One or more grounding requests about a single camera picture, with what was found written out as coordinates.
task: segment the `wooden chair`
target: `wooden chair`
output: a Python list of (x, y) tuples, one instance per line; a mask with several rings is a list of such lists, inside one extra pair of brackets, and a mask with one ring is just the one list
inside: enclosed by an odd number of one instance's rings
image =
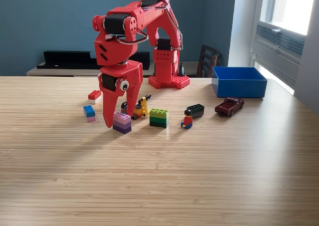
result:
[(208, 45), (202, 45), (196, 77), (202, 78), (204, 71), (204, 78), (211, 78), (213, 76), (213, 67), (220, 61), (220, 56), (221, 53), (218, 50)]

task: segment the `window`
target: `window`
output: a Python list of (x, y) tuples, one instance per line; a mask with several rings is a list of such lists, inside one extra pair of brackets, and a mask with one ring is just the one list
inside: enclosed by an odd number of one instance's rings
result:
[(250, 66), (294, 89), (314, 0), (257, 0)]
[(235, 105), (235, 101), (234, 100), (227, 99), (227, 100), (225, 100), (225, 102), (229, 103), (229, 104), (232, 104), (232, 105)]
[(260, 21), (306, 35), (313, 3), (314, 0), (263, 0)]

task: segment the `blue box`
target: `blue box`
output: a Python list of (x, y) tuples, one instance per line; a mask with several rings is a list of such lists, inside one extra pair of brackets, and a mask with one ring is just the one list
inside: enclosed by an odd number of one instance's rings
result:
[(267, 79), (254, 67), (214, 67), (217, 97), (264, 98)]

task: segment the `cable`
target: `cable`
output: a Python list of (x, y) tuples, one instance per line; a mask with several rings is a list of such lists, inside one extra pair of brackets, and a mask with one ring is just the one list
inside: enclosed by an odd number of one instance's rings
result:
[[(142, 9), (143, 9), (143, 10), (149, 10), (149, 9), (152, 9), (153, 7), (154, 7), (155, 9), (165, 9), (166, 12), (167, 12), (167, 14), (168, 14), (168, 16), (169, 16), (170, 21), (176, 26), (176, 28), (177, 28), (177, 30), (178, 30), (178, 33), (179, 33), (179, 35), (180, 35), (180, 48), (172, 48), (172, 49), (173, 49), (173, 50), (183, 50), (183, 49), (184, 49), (184, 47), (183, 47), (183, 34), (181, 33), (181, 31), (180, 31), (178, 25), (176, 24), (176, 22), (174, 21), (173, 17), (171, 16), (171, 14), (170, 14), (169, 11), (168, 11), (168, 3), (165, 2), (164, 0), (162, 0), (162, 2), (165, 3), (166, 5), (165, 5), (165, 6), (146, 6), (146, 7), (143, 7)], [(116, 40), (117, 40), (119, 43), (122, 43), (122, 44), (125, 44), (125, 45), (134, 45), (134, 44), (142, 43), (142, 42), (144, 42), (144, 41), (146, 41), (146, 40), (149, 39), (149, 35), (145, 34), (144, 32), (142, 32), (142, 31), (141, 31), (140, 29), (138, 29), (138, 28), (137, 28), (137, 30), (138, 30), (137, 33), (140, 34), (140, 35), (143, 35), (144, 38), (139, 39), (139, 40), (134, 40), (134, 41), (125, 41), (125, 40), (119, 39), (119, 38), (116, 36)]]
[(138, 29), (138, 28), (137, 28), (137, 30), (138, 30), (137, 33), (140, 34), (140, 35), (142, 35), (142, 36), (144, 36), (144, 38), (139, 39), (139, 40), (134, 40), (134, 41), (125, 41), (125, 40), (119, 39), (119, 38), (116, 36), (115, 39), (116, 39), (119, 43), (122, 43), (122, 44), (124, 44), (124, 45), (139, 44), (139, 43), (142, 43), (142, 42), (144, 42), (144, 41), (146, 41), (146, 40), (149, 39), (149, 35), (145, 34), (144, 32), (142, 32), (142, 31), (141, 31), (140, 29)]

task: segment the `red toy car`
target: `red toy car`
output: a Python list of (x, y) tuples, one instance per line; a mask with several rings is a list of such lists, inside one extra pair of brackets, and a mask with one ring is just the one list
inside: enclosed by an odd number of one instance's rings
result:
[(224, 102), (215, 107), (220, 115), (232, 116), (239, 108), (243, 108), (244, 100), (241, 98), (225, 98)]

